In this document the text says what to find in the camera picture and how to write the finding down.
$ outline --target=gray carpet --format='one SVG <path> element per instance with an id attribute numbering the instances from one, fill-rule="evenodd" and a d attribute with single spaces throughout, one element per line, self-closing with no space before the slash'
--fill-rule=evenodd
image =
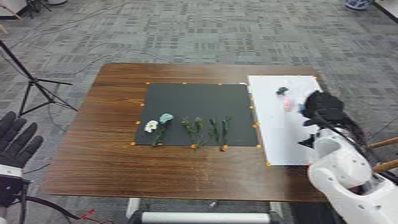
<path id="1" fill-rule="evenodd" d="M 42 10 L 33 19 L 1 21 L 10 34 L 0 34 L 0 38 L 32 73 L 72 83 L 56 91 L 76 107 L 104 63 L 312 65 L 367 135 L 396 117 L 398 26 L 373 7 L 353 12 L 342 0 L 69 0 L 51 10 Z M 26 80 L 3 59 L 0 69 L 3 115 L 17 110 Z M 33 92 L 30 106 L 40 100 Z M 51 162 L 62 140 L 64 131 L 48 113 L 62 129 L 76 115 L 58 106 L 28 114 L 46 142 L 26 170 Z M 371 141 L 396 136 L 396 130 L 394 123 Z M 396 158 L 394 149 L 380 154 L 385 159 Z M 30 194 L 76 214 L 96 209 L 94 217 L 122 223 L 126 199 L 48 196 L 40 189 L 44 172 L 26 176 L 33 180 Z M 268 210 L 268 203 L 241 203 L 243 211 Z M 142 203 L 156 211 L 190 206 L 200 211 L 209 209 L 206 201 Z M 238 207 L 223 202 L 216 209 L 232 211 Z M 26 223 L 65 220 L 48 208 L 30 206 Z"/>

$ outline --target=wooden table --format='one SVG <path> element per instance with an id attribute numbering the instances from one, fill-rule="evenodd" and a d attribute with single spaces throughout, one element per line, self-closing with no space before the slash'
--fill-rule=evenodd
<path id="1" fill-rule="evenodd" d="M 323 201 L 305 167 L 266 166 L 255 147 L 131 146 L 147 83 L 239 83 L 247 75 L 316 75 L 309 66 L 106 64 L 51 163 L 56 195 Z"/>

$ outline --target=black mat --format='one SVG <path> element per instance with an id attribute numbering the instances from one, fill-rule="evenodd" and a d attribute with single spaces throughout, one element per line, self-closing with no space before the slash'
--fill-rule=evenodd
<path id="1" fill-rule="evenodd" d="M 163 113 L 174 115 L 170 121 L 163 145 L 190 145 L 188 133 L 183 129 L 181 119 L 188 118 L 190 122 L 197 117 L 202 118 L 204 128 L 202 134 L 207 137 L 209 118 L 216 119 L 218 130 L 220 122 L 225 116 L 232 117 L 227 145 L 229 146 L 255 146 L 257 136 L 252 128 L 252 110 L 247 86 L 239 84 L 151 84 L 145 93 L 145 107 L 142 110 L 142 118 L 135 143 L 151 145 L 154 133 L 145 133 L 143 127 L 151 120 L 158 121 Z M 206 145 L 215 146 L 213 139 Z"/>

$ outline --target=camera tripod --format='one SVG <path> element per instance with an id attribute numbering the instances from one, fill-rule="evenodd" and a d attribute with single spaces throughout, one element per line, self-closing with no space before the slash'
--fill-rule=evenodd
<path id="1" fill-rule="evenodd" d="M 39 79 L 32 76 L 12 52 L 10 52 L 10 49 L 8 47 L 5 46 L 1 40 L 0 40 L 0 47 L 12 59 L 12 62 L 16 63 L 17 65 L 17 68 L 21 70 L 21 75 L 26 77 L 28 79 L 28 86 L 26 86 L 26 90 L 24 90 L 24 95 L 23 95 L 23 101 L 21 101 L 21 107 L 19 107 L 19 112 L 17 112 L 17 116 L 21 117 L 28 112 L 32 112 L 33 110 L 37 110 L 40 107 L 44 107 L 48 104 L 56 104 L 58 106 L 65 107 L 67 109 L 76 110 L 76 108 L 71 106 L 71 104 L 64 101 L 64 99 L 56 96 L 56 94 L 48 90 L 48 88 L 40 85 L 40 82 L 46 82 L 46 83 L 53 83 L 56 85 L 71 85 L 71 83 L 67 82 L 58 82 L 58 81 L 51 81 L 51 80 L 46 80 L 46 79 Z M 46 98 L 46 102 L 40 103 L 35 107 L 32 107 L 30 109 L 24 110 L 24 107 L 26 107 L 26 100 L 28 100 L 28 94 L 30 94 L 30 90 L 32 90 L 32 87 L 37 88 L 44 98 Z"/>

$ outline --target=white paper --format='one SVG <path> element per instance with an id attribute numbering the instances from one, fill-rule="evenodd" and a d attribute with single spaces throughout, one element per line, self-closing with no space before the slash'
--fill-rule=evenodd
<path id="1" fill-rule="evenodd" d="M 307 120 L 298 113 L 298 104 L 319 85 L 312 76 L 248 76 L 250 93 L 254 98 L 259 132 L 264 144 L 266 160 L 270 165 L 305 165 L 314 160 L 314 151 L 298 142 L 316 133 L 314 126 L 303 127 Z M 287 88 L 284 96 L 275 92 Z M 284 101 L 293 102 L 286 112 Z"/>

